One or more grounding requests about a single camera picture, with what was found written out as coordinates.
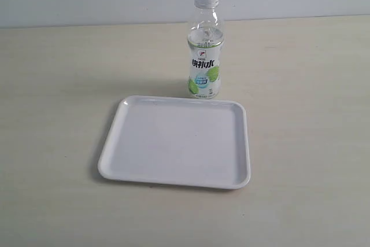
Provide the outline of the clear plastic water bottle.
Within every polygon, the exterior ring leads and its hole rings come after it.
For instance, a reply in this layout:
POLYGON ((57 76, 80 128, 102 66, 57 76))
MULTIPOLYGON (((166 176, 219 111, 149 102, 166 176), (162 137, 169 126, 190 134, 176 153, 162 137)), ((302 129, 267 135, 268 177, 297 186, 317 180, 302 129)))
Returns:
POLYGON ((190 49, 188 90, 199 99, 212 99, 220 91, 220 56, 224 44, 223 22, 217 7, 195 8, 187 35, 190 49))

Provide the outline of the white rectangular tray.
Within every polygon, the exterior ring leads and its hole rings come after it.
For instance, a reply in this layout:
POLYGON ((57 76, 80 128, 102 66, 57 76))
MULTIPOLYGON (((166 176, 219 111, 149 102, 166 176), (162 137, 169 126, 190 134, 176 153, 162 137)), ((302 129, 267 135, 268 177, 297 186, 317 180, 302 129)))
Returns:
POLYGON ((129 96, 97 168, 121 182, 240 189, 251 178, 246 110, 235 101, 129 96))

